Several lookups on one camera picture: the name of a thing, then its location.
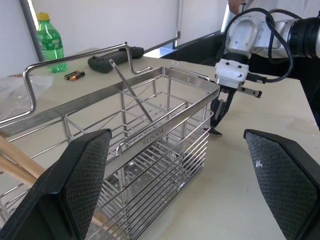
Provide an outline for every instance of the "plastic bag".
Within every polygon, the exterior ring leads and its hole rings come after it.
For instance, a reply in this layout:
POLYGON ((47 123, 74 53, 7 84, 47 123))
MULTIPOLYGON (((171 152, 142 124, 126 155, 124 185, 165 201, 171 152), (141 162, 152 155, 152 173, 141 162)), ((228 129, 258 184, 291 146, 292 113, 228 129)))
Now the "plastic bag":
MULTIPOLYGON (((32 88, 38 99, 54 81, 53 76, 31 76, 32 88)), ((22 77, 0 78, 0 120, 25 113, 31 108, 29 95, 22 77)))

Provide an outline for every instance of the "mesh gripper pad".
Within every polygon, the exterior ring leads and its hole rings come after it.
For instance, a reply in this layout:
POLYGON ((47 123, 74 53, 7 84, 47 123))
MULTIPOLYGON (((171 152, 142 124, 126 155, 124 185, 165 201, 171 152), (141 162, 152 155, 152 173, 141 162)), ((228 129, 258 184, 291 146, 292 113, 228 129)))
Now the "mesh gripper pad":
POLYGON ((318 190, 279 143, 245 135, 261 193, 287 240, 296 240, 318 190))
POLYGON ((110 132, 91 141, 65 185, 65 198, 81 239, 85 239, 102 188, 110 132))

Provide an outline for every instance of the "bottle label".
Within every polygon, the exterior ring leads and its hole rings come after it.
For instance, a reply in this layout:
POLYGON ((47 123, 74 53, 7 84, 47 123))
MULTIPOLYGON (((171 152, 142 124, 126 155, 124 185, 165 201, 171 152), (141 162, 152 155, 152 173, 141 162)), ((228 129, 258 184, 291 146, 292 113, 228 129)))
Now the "bottle label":
POLYGON ((56 39, 41 39, 39 45, 42 51, 51 51, 62 49, 62 41, 60 38, 56 39))

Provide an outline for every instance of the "yellow bottle cap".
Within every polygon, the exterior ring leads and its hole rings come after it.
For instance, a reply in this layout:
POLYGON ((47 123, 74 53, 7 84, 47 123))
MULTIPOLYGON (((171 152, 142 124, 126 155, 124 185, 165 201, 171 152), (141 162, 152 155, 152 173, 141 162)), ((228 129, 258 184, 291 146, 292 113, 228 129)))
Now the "yellow bottle cap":
POLYGON ((38 19, 38 21, 49 21, 49 14, 46 12, 40 12, 36 14, 36 18, 38 19))

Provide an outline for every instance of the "robotic arm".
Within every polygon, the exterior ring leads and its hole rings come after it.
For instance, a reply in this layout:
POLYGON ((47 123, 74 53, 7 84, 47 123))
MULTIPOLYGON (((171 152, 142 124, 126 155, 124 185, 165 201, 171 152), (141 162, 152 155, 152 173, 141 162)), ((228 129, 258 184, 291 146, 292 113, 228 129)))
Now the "robotic arm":
POLYGON ((214 112, 211 118, 211 133, 219 134, 215 127, 226 115, 236 92, 256 98, 262 96, 258 90, 243 87, 246 80, 256 83, 274 83, 286 78, 293 69, 293 57, 320 58, 320 17, 301 19, 299 16, 281 9, 267 12, 252 8, 237 15, 227 26, 224 36, 223 57, 215 65, 216 82, 220 85, 220 95, 211 104, 214 112), (262 12, 266 22, 251 15, 262 12), (271 13, 280 12, 296 19, 274 22, 271 13), (252 53, 269 58, 287 58, 290 68, 286 75, 267 79, 249 73, 252 53))

